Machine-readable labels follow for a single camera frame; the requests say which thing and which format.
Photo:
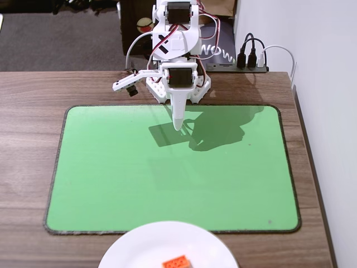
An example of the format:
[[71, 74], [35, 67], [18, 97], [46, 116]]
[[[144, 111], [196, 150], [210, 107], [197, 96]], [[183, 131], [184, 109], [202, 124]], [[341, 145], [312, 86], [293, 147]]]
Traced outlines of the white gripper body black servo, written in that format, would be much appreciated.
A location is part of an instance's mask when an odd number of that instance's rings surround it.
[[177, 94], [189, 97], [197, 85], [197, 63], [164, 62], [161, 64], [162, 85], [167, 97]]

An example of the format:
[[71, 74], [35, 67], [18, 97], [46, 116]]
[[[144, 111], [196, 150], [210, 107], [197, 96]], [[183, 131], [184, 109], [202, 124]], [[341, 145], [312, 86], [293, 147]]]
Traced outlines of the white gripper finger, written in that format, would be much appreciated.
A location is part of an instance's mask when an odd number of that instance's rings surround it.
[[179, 131], [184, 121], [186, 94], [171, 94], [171, 111], [174, 129]]

